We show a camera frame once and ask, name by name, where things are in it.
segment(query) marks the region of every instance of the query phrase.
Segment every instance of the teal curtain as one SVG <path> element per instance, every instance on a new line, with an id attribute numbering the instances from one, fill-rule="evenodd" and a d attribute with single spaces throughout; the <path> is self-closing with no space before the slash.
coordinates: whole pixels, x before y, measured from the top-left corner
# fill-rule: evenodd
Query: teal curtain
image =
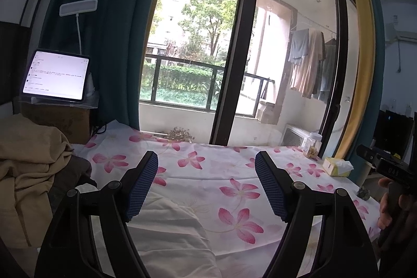
<path id="1" fill-rule="evenodd" d="M 59 17 L 60 5 L 75 1 L 80 0 L 51 0 L 40 47 L 78 53 L 75 16 Z M 117 119 L 139 129 L 139 79 L 152 1 L 98 0 L 97 11 L 80 14 L 83 54 L 91 57 L 103 122 Z"/>
<path id="2" fill-rule="evenodd" d="M 354 169 L 350 173 L 349 179 L 356 181 L 365 166 L 365 161 L 356 155 L 356 148 L 363 144 L 369 146 L 374 135 L 375 125 L 377 124 L 379 108 L 381 107 L 382 83 L 384 80 L 385 67 L 385 31 L 384 18 L 382 14 L 381 0 L 372 0 L 375 17 L 375 69 L 372 79 L 371 93 L 366 106 L 365 115 L 361 127 L 356 135 L 355 141 L 349 151 L 347 160 L 351 162 Z"/>

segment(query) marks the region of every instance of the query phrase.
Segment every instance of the textured blue pad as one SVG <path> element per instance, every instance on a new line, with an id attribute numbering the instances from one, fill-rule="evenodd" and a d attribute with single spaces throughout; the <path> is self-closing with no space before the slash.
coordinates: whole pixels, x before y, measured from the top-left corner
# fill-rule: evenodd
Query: textured blue pad
<path id="1" fill-rule="evenodd" d="M 261 153 L 255 157 L 255 171 L 275 215 L 285 220 L 288 215 L 284 192 Z"/>
<path id="2" fill-rule="evenodd" d="M 126 217 L 128 220 L 136 216 L 142 208 L 146 195 L 155 179 L 156 171 L 158 171 L 158 156 L 154 153 L 143 167 L 129 194 L 128 207 L 126 209 Z"/>

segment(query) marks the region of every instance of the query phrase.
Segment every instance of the blue gripper pad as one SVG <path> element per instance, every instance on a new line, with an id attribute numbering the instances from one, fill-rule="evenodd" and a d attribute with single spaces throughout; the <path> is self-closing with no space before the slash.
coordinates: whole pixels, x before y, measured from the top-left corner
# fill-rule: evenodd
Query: blue gripper pad
<path id="1" fill-rule="evenodd" d="M 127 208 L 125 210 L 126 220 L 131 220 L 132 217 L 139 213 L 143 202 L 145 201 L 146 195 L 151 188 L 152 182 L 156 176 L 156 171 L 158 171 L 158 156 L 156 153 L 147 151 L 137 166 L 137 169 L 141 166 L 143 166 L 143 169 L 140 172 L 136 182 L 132 185 L 130 192 L 128 193 Z"/>
<path id="2" fill-rule="evenodd" d="M 255 157 L 255 171 L 268 197 L 275 215 L 287 222 L 289 217 L 288 195 L 291 195 L 292 179 L 283 169 L 278 169 L 266 151 L 260 151 Z M 278 182 L 278 176 L 283 180 L 285 188 Z"/>

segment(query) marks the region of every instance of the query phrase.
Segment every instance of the tissue box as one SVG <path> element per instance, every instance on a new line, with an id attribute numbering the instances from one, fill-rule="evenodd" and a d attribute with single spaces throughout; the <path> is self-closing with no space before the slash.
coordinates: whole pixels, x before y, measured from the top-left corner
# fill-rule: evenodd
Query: tissue box
<path id="1" fill-rule="evenodd" d="M 323 163 L 324 170 L 333 177 L 347 177 L 353 170 L 349 161 L 327 157 Z"/>

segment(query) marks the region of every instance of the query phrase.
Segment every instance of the pink flower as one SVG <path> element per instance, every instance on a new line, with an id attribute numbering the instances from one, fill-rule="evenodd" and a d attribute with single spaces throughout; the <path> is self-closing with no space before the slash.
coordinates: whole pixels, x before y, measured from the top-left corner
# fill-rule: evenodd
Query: pink flower
<path id="1" fill-rule="evenodd" d="M 160 175 L 161 173 L 164 173 L 165 171 L 166 171 L 166 168 L 158 166 L 158 170 L 156 171 L 156 176 L 155 176 L 153 183 L 166 186 L 166 181 L 162 179 L 161 177 L 158 177 L 158 175 Z"/>
<path id="2" fill-rule="evenodd" d="M 105 155 L 102 155 L 101 153 L 96 153 L 93 156 L 94 163 L 96 163 L 96 164 L 105 163 L 104 170 L 107 173 L 110 173 L 111 170 L 113 170 L 113 168 L 115 166 L 116 167 L 128 166 L 129 163 L 121 162 L 121 160 L 124 160 L 124 159 L 126 159 L 126 156 L 123 156 L 123 155 L 115 155 L 115 156 L 112 156 L 112 157 L 106 157 Z"/>
<path id="3" fill-rule="evenodd" d="M 247 163 L 247 164 L 245 164 L 247 167 L 249 167 L 249 168 L 255 168 L 255 158 L 251 158 L 251 159 L 249 159 L 251 162 L 250 163 Z"/>
<path id="4" fill-rule="evenodd" d="M 303 150 L 301 150 L 299 147 L 297 146 L 287 146 L 288 149 L 291 149 L 293 151 L 299 151 L 299 152 L 303 152 Z"/>
<path id="5" fill-rule="evenodd" d="M 150 134 L 150 133 L 143 133 L 143 132 L 140 132 L 136 129 L 132 129 L 132 130 L 135 131 L 135 134 L 133 136 L 130 136 L 129 140 L 134 142 L 134 143 L 138 143 L 141 140 L 146 140 L 146 139 L 149 139 L 149 138 L 153 137 L 153 135 Z"/>
<path id="6" fill-rule="evenodd" d="M 87 149 L 91 149 L 92 147 L 95 147 L 97 144 L 93 143 L 92 141 L 94 139 L 97 138 L 97 135 L 95 134 L 93 137 L 91 137 L 91 139 L 89 140 L 89 142 L 87 144 L 84 145 L 84 147 L 86 147 Z"/>
<path id="7" fill-rule="evenodd" d="M 330 192 L 330 193 L 334 192 L 334 187 L 333 187 L 332 184 L 329 184 L 327 186 L 323 186 L 323 185 L 318 184 L 317 186 L 318 186 L 319 191 Z"/>
<path id="8" fill-rule="evenodd" d="M 220 191 L 228 197 L 238 196 L 241 198 L 257 199 L 261 195 L 258 192 L 250 192 L 251 190 L 259 189 L 256 185 L 240 184 L 233 178 L 230 179 L 230 183 L 234 186 L 233 188 L 230 188 L 229 186 L 222 186 L 219 188 Z"/>
<path id="9" fill-rule="evenodd" d="M 359 215 L 361 216 L 361 218 L 362 218 L 363 220 L 366 220 L 366 215 L 368 215 L 368 214 L 369 214 L 368 209 L 367 209 L 366 207 L 364 207 L 363 205 L 360 205 L 360 203 L 359 203 L 358 199 L 355 199 L 355 200 L 353 201 L 353 203 L 355 204 L 356 209 L 358 210 Z"/>
<path id="10" fill-rule="evenodd" d="M 179 167 L 183 168 L 184 166 L 186 166 L 188 163 L 191 163 L 191 165 L 193 167 L 195 167 L 196 169 L 203 169 L 200 165 L 200 162 L 202 162 L 203 160 L 205 160 L 204 157 L 196 157 L 197 152 L 193 151 L 188 153 L 188 158 L 186 159 L 180 159 L 178 161 L 178 165 Z"/>
<path id="11" fill-rule="evenodd" d="M 263 228 L 254 222 L 248 222 L 249 219 L 249 209 L 241 209 L 237 214 L 237 220 L 232 216 L 232 214 L 222 207 L 218 210 L 219 219 L 227 224 L 232 225 L 233 230 L 236 230 L 237 236 L 249 244 L 255 244 L 255 237 L 251 232 L 263 233 Z"/>
<path id="12" fill-rule="evenodd" d="M 293 163 L 288 163 L 287 168 L 285 169 L 285 171 L 287 171 L 289 175 L 296 175 L 298 177 L 303 176 L 301 173 L 299 173 L 301 171 L 301 167 L 299 167 L 299 166 L 294 167 Z"/>
<path id="13" fill-rule="evenodd" d="M 316 178 L 319 178 L 320 177 L 320 173 L 323 173 L 324 172 L 324 170 L 322 170 L 322 169 L 316 169 L 317 168 L 317 165 L 316 164 L 309 164 L 309 167 L 310 168 L 307 170 L 307 172 L 309 174 L 311 174 L 311 175 L 315 175 Z"/>
<path id="14" fill-rule="evenodd" d="M 164 139 L 164 138 L 157 138 L 156 141 L 159 141 L 160 143 L 162 143 L 162 146 L 171 145 L 172 148 L 175 151 L 179 151 L 180 150 L 180 143 L 181 143 L 181 141 L 179 141 L 179 140 L 169 140 L 169 139 Z"/>
<path id="15" fill-rule="evenodd" d="M 233 150 L 240 153 L 240 150 L 247 149 L 247 146 L 233 146 Z"/>

